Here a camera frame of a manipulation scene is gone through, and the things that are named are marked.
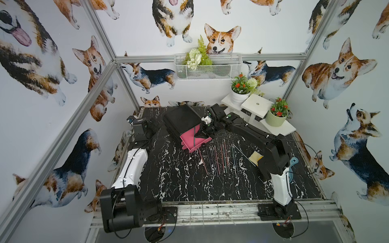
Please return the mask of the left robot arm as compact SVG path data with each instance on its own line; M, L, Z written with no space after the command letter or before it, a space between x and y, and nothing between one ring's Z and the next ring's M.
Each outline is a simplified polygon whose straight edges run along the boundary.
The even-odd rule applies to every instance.
M162 217L162 204L158 199L143 200L138 184L150 149L149 143L158 131L154 120L132 115L127 121L133 128L133 141L129 143L127 160L112 187L100 195L103 228L106 233L117 234L144 225L146 221Z

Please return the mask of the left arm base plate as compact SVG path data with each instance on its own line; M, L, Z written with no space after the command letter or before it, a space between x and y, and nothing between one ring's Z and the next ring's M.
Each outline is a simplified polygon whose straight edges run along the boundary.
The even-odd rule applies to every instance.
M139 226L147 224L175 223L178 215L178 207L162 207L152 209L141 209L139 216Z

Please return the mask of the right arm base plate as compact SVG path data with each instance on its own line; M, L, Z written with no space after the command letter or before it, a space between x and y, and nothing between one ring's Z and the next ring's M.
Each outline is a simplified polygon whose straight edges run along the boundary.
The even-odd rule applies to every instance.
M257 208L257 215L262 221L300 220L302 218L297 205L292 201L286 206L282 206L276 202L271 204L258 204Z

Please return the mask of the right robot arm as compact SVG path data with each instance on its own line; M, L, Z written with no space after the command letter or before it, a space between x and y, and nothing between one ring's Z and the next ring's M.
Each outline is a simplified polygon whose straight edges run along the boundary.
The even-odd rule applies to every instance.
M273 209L278 218L290 215L294 201L290 192L291 152L285 141L275 135L266 133L247 123L239 115L224 110L215 104L207 110L207 116L201 118L202 123L196 137L214 137L220 130L227 130L248 140L259 148L263 158L257 166L262 175L270 179L274 188Z

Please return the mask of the green pencil with eraser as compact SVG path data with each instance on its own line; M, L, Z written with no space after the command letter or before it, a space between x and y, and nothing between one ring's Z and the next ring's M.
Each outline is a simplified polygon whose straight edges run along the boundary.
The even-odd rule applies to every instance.
M252 163L253 165L256 165L255 163L253 163L237 146L235 146L234 144L233 144L233 147L235 148L235 149L237 149L238 150L238 152L246 159L246 160L248 160L250 163Z

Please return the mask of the black drawer cabinet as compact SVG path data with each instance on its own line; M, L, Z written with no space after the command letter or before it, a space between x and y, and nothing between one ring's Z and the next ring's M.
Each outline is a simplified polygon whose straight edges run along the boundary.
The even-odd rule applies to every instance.
M163 122L168 133L176 142L181 142L180 135L201 124L201 117L189 106L177 106L163 115Z

